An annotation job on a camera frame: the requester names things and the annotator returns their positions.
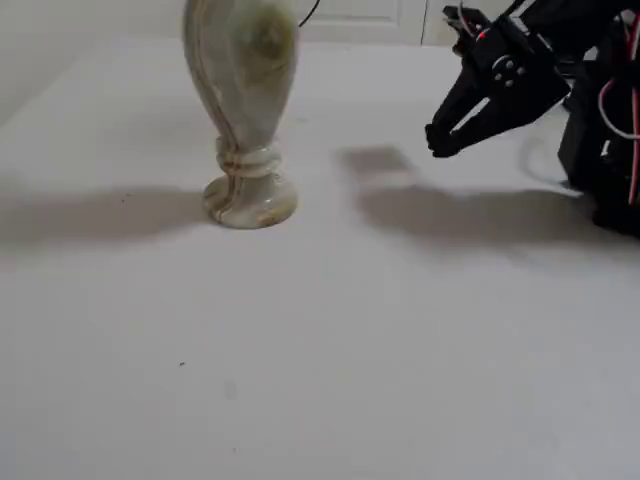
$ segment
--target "door panel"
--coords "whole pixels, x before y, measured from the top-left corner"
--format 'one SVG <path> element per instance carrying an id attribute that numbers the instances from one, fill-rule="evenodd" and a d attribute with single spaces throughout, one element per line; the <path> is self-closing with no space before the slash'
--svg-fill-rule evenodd
<path id="1" fill-rule="evenodd" d="M 289 0 L 300 19 L 315 0 Z M 419 45 L 426 0 L 321 0 L 305 40 Z"/>

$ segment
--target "robotic arm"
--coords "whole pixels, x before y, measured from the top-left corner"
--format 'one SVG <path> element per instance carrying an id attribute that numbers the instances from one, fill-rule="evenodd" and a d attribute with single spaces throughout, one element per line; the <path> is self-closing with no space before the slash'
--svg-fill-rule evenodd
<path id="1" fill-rule="evenodd" d="M 512 18 L 523 3 L 516 0 L 491 24 L 477 10 L 464 9 L 469 21 L 459 28 L 454 47 L 462 56 L 462 72 L 426 127 L 435 157 L 453 156 L 542 116 L 570 92 L 558 71 L 559 57 L 582 58 L 617 14 L 640 1 L 536 0 L 519 20 Z M 460 21 L 454 7 L 445 14 L 452 25 Z"/>

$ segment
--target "white wire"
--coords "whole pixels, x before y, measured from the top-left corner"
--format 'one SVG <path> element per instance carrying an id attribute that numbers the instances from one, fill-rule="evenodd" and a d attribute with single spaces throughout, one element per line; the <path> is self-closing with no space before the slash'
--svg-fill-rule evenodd
<path id="1" fill-rule="evenodd" d="M 635 61 L 636 56 L 638 54 L 638 43 L 640 42 L 640 27 L 636 28 L 633 33 L 634 33 L 634 37 L 633 37 L 633 46 L 631 47 L 631 61 Z M 604 98 L 614 83 L 615 83 L 615 79 L 612 78 L 611 80 L 609 80 L 607 84 L 604 87 L 602 87 L 602 90 L 600 90 L 600 94 L 598 95 L 598 110 L 600 110 L 600 116 L 602 117 L 602 121 L 607 127 L 609 127 L 609 130 L 611 130 L 613 133 L 615 133 L 619 137 L 622 137 L 625 140 L 634 140 L 634 141 L 640 140 L 640 135 L 636 135 L 635 133 L 628 133 L 616 127 L 604 109 Z"/>
<path id="2" fill-rule="evenodd" d="M 458 3 L 458 18 L 460 19 L 460 23 L 462 23 L 462 27 L 464 28 L 464 30 L 471 36 L 471 38 L 475 38 L 476 34 L 473 33 L 473 30 L 471 30 L 471 27 L 467 23 L 467 20 L 464 18 L 464 14 L 462 13 L 463 7 L 464 0 L 460 0 L 460 3 Z"/>

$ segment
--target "vase base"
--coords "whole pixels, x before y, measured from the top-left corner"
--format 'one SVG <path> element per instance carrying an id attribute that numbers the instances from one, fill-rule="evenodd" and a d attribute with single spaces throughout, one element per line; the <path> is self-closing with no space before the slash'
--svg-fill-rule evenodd
<path id="1" fill-rule="evenodd" d="M 281 173 L 260 178 L 220 177 L 205 189 L 204 207 L 217 223 L 235 229 L 271 227 L 298 206 L 293 184 Z"/>

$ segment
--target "vase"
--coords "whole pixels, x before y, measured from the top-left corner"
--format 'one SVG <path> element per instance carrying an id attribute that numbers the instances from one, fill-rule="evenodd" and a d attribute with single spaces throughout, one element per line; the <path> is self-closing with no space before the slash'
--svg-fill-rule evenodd
<path id="1" fill-rule="evenodd" d="M 218 130 L 223 176 L 204 192 L 218 223 L 278 224 L 296 209 L 275 142 L 295 76 L 298 27 L 278 0 L 186 0 L 183 46 L 196 91 Z"/>

